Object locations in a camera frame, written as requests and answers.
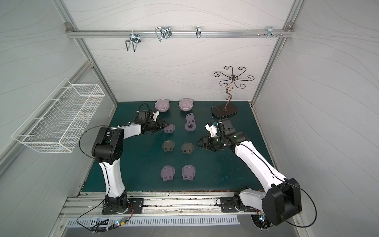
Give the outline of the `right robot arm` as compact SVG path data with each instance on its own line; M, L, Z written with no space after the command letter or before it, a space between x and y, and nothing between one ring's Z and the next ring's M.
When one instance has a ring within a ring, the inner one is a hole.
M262 191L242 188L234 193L234 210L247 212L255 209L263 223L279 225L302 212L301 188L296 179L286 178L276 170L255 148L243 133L236 132L230 119L208 123L209 135L204 135L197 145L218 152L231 149L257 177Z

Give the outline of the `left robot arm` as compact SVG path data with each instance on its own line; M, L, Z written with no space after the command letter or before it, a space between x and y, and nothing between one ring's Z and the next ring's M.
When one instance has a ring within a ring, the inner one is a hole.
M140 110L134 121L126 125L101 126L92 147L91 154L99 163L106 185L104 209L112 213L124 214L132 205L122 181L120 158L123 153L123 141L146 132L158 132L169 123L158 118L159 112Z

